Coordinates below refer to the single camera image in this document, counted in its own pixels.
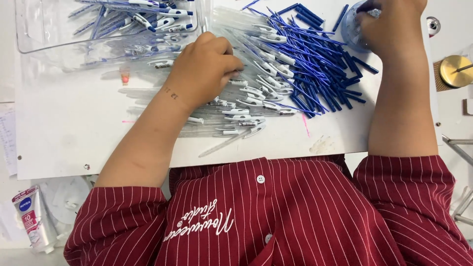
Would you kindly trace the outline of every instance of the shirt sleeve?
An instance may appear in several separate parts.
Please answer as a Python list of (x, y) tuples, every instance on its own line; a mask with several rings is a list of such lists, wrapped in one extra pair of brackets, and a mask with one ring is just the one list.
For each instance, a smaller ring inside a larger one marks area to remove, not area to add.
[(71, 266), (151, 265), (166, 228), (156, 187), (97, 187), (78, 212), (64, 248)]
[(408, 266), (473, 265), (448, 212), (455, 179), (439, 156), (368, 156), (353, 183), (383, 216)]

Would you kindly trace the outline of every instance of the wrist tattoo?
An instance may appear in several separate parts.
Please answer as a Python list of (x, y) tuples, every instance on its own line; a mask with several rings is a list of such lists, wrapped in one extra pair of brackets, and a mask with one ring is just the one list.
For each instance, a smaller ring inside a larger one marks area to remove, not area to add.
[[(166, 88), (164, 88), (164, 92), (169, 93), (169, 92), (171, 92), (171, 89), (166, 87)], [(174, 92), (171, 94), (171, 98), (174, 99), (174, 100), (176, 100), (178, 97), (179, 96)]]

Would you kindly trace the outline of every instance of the handwritten list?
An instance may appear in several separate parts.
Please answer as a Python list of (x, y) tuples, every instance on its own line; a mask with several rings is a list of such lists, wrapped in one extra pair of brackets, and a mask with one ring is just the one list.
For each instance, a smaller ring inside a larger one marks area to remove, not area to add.
[(15, 130), (15, 110), (0, 114), (0, 142), (5, 151), (5, 161), (10, 176), (17, 171), (17, 135)]

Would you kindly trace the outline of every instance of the pink ink mark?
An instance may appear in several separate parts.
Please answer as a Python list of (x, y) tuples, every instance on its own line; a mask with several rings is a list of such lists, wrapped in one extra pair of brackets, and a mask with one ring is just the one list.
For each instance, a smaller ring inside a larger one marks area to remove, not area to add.
[(304, 114), (302, 114), (302, 120), (304, 120), (304, 126), (306, 127), (306, 130), (307, 130), (307, 137), (310, 137), (309, 128), (307, 127), (306, 116)]

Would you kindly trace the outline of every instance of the red striped shirt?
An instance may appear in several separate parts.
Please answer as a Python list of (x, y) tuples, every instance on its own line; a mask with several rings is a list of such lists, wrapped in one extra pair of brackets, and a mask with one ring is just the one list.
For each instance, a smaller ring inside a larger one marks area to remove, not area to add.
[(159, 188), (94, 188), (64, 256), (85, 265), (473, 265), (439, 156), (256, 159), (171, 170)]

